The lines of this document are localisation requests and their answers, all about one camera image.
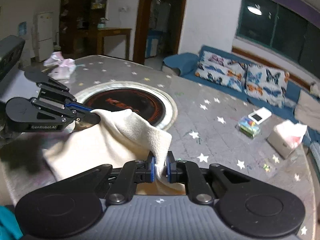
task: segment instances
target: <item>metal screw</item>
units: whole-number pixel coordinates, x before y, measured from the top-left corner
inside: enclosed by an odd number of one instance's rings
[[[212,200],[212,197],[208,194],[199,194],[196,199],[201,203],[207,203]]]
[[[121,194],[115,193],[115,194],[111,194],[111,195],[109,196],[109,199],[110,199],[110,201],[112,201],[112,202],[121,202],[121,201],[124,200],[124,196],[121,195]]]

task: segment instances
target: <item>white electronic device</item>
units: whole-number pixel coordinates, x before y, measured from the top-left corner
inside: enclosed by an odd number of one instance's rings
[[[266,109],[265,107],[262,107],[253,113],[249,114],[248,117],[254,121],[256,124],[261,124],[263,121],[268,119],[271,116],[271,112]]]

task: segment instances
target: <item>blue sofa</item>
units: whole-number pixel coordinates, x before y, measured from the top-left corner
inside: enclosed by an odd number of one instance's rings
[[[253,64],[251,61],[245,60],[245,59],[238,57],[234,54],[225,52],[223,50],[215,49],[215,48],[212,48],[209,46],[203,46],[201,48],[199,55],[201,55],[204,50],[213,52],[213,53],[215,53],[221,57],[224,57],[224,58],[240,61],[240,62],[247,63],[247,64]],[[221,85],[212,83],[208,80],[204,80],[200,77],[196,77],[195,71],[197,69],[198,60],[199,60],[199,56],[196,54],[183,53],[183,54],[178,54],[178,55],[166,57],[164,59],[164,64],[169,68],[179,69],[180,77],[183,77],[183,78],[192,80],[194,82],[212,87],[217,90],[220,90],[224,93],[227,93],[231,96],[239,98],[243,101],[247,101],[257,107],[265,107],[265,108],[269,109],[273,114],[275,114],[283,119],[289,119],[293,123],[298,122],[294,117],[294,108],[290,108],[287,106],[285,106],[284,108],[279,108],[277,106],[271,106],[265,101],[249,97],[244,91],[238,92],[232,88],[221,86]],[[297,103],[299,100],[299,95],[300,95],[301,89],[303,89],[303,88],[296,85],[294,82],[289,81],[288,87],[287,87],[287,92],[285,95],[286,98],[289,98],[292,101]],[[317,131],[308,128],[308,132],[306,133],[306,135],[303,138],[303,143],[304,143],[304,145],[309,147],[312,142],[319,143],[320,142],[320,134]]]

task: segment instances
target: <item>sofa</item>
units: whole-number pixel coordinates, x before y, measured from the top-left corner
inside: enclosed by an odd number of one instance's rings
[[[200,50],[199,55],[202,55],[203,51],[212,52],[223,58],[227,58],[234,61],[240,61],[245,64],[254,64],[253,62],[243,59],[237,55],[234,55],[232,53],[228,53],[216,48],[212,48],[209,46],[203,46]],[[294,117],[295,106],[290,107],[285,105],[283,108],[272,106],[265,101],[248,96],[245,93],[245,91],[239,92],[230,87],[221,86],[219,84],[210,82],[209,80],[202,79],[200,77],[195,76],[198,61],[199,61],[199,56],[196,54],[193,54],[193,53],[177,54],[177,55],[166,57],[163,62],[164,63],[163,68],[171,69],[172,73],[177,73],[177,75],[179,75],[180,77],[220,90],[233,97],[239,98],[245,102],[249,102],[257,107],[265,107],[269,109],[273,114],[283,119],[289,119],[293,123],[298,122],[298,120],[296,120]],[[297,103],[299,100],[300,91],[302,89],[305,90],[305,88],[302,88],[296,83],[289,80],[287,83],[287,90],[285,93],[285,97]],[[314,159],[319,169],[320,168],[320,146],[319,146],[320,134],[317,131],[308,127],[307,133],[305,134],[302,142],[304,143],[305,146],[310,147],[310,150],[312,151],[312,154],[314,156]]]

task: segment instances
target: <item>wooden cabinet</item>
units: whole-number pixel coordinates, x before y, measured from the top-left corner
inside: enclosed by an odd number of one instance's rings
[[[74,39],[79,30],[96,30],[100,18],[105,17],[107,0],[61,0],[59,16],[59,39],[63,54],[76,54]],[[82,44],[96,44],[84,41]]]

